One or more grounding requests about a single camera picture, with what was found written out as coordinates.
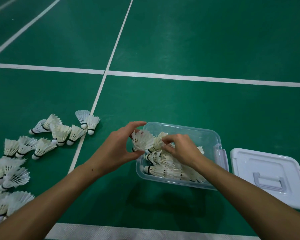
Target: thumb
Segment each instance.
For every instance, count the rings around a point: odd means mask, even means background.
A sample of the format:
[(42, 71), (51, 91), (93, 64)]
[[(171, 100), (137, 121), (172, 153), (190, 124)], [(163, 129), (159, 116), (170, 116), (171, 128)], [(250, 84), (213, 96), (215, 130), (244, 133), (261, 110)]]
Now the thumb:
[(135, 151), (135, 152), (128, 152), (126, 156), (127, 162), (138, 159), (141, 155), (143, 155), (144, 151)]
[(170, 153), (171, 155), (174, 155), (176, 152), (176, 150), (173, 147), (166, 145), (166, 144), (162, 146), (162, 149), (165, 150), (166, 152)]

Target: white plastic lid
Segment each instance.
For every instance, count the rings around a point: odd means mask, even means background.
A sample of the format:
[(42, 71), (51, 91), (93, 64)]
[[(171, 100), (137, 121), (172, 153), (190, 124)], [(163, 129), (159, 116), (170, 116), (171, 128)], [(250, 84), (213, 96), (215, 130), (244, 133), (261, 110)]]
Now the white plastic lid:
[(236, 176), (300, 209), (300, 166), (295, 159), (241, 148), (232, 149), (230, 157)]

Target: person's left arm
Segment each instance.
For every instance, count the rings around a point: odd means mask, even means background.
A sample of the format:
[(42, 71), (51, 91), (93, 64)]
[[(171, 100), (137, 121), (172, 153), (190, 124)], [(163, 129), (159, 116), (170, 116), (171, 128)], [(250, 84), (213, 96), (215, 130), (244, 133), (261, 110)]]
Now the person's left arm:
[(88, 161), (0, 223), (0, 239), (44, 239), (56, 221), (88, 186), (144, 154), (143, 151), (127, 152), (126, 143), (131, 133), (145, 124), (143, 121), (130, 122), (112, 132)]

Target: forearm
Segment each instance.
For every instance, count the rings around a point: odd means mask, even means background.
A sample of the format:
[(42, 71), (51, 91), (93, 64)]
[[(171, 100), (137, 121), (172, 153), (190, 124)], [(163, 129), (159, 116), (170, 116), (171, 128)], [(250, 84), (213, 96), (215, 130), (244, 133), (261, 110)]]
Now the forearm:
[(100, 174), (85, 163), (0, 223), (0, 239), (43, 239), (72, 202)]
[(198, 158), (192, 166), (237, 209), (261, 239), (300, 239), (299, 212), (206, 157)]

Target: transparent storage bin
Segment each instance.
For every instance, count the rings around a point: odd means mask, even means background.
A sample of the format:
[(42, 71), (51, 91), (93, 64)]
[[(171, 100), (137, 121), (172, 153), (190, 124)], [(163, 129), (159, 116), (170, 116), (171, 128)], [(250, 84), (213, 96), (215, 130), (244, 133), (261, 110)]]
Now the transparent storage bin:
[[(151, 134), (157, 136), (160, 132), (168, 134), (187, 134), (197, 147), (202, 146), (204, 155), (220, 165), (225, 170), (229, 171), (227, 154), (221, 146), (221, 140), (219, 135), (210, 129), (200, 129), (194, 127), (187, 127), (181, 125), (164, 124), (157, 122), (149, 122), (144, 127), (144, 130), (148, 130)], [(169, 179), (165, 177), (158, 177), (144, 172), (144, 167), (150, 165), (150, 162), (144, 159), (144, 156), (140, 156), (136, 161), (136, 173), (139, 177), (157, 182), (176, 184), (182, 186), (189, 186), (201, 189), (216, 190), (208, 181), (204, 183), (185, 181), (178, 179)]]

